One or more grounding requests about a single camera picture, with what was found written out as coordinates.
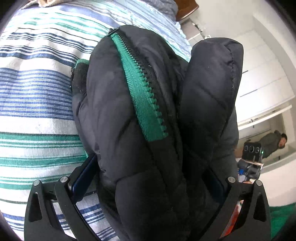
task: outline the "dark hair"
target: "dark hair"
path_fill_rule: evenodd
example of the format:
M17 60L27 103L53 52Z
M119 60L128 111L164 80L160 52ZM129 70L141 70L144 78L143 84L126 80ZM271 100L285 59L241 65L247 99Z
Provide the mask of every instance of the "dark hair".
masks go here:
M286 135L285 133L283 133L281 136L282 136L283 138L285 138L286 141L288 140L288 137L287 137L287 135Z

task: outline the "blue and white striped fabric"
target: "blue and white striped fabric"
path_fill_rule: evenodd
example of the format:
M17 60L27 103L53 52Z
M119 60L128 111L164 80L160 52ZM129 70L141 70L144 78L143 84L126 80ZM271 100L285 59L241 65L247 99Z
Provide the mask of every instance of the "blue and white striped fabric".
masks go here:
M0 37L0 210L21 239L33 181L57 181L86 158L73 121L71 67L90 58L109 28L124 24L153 30L189 61L191 47L180 25L138 0L21 10ZM63 230L73 236L53 204ZM102 240L118 240L96 194L77 206Z

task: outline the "orange object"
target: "orange object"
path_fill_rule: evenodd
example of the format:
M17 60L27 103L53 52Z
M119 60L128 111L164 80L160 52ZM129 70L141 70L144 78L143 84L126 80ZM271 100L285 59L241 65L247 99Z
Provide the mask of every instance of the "orange object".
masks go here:
M231 231L237 221L238 216L239 216L239 207L238 207L238 205L236 205L235 210L233 211L232 216L230 218L229 224L227 225L227 230L225 230L225 232L223 233L223 236L221 236L220 238L225 237L231 233Z
M176 15L176 21L180 21L186 18L189 14L193 13L199 8L195 0L175 0L178 5L178 13Z

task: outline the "wooden headboard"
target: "wooden headboard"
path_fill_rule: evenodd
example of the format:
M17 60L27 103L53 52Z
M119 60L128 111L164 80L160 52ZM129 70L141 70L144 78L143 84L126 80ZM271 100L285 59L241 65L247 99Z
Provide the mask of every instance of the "wooden headboard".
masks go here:
M186 18L189 14L193 13L196 9L198 9L198 4L195 0L175 0L178 5L178 13L176 15L176 21L180 21Z

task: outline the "metal screw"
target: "metal screw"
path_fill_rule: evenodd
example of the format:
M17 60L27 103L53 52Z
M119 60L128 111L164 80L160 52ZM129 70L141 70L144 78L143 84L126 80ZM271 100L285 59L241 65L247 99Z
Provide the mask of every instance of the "metal screw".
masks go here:
M227 180L228 180L230 183L235 183L235 178L234 178L234 177L229 177L229 178L227 178Z
M63 177L61 177L61 179L60 179L61 183L64 183L64 182L66 182L67 180L68 180L68 177L66 177L66 176L63 176Z
M257 184L258 186L261 186L261 185L262 185L262 182L261 182L260 180L256 180L256 184Z
M38 185L39 185L39 183L40 183L40 181L39 181L39 180L35 180L35 181L33 182L33 185L34 185L34 186L38 186Z

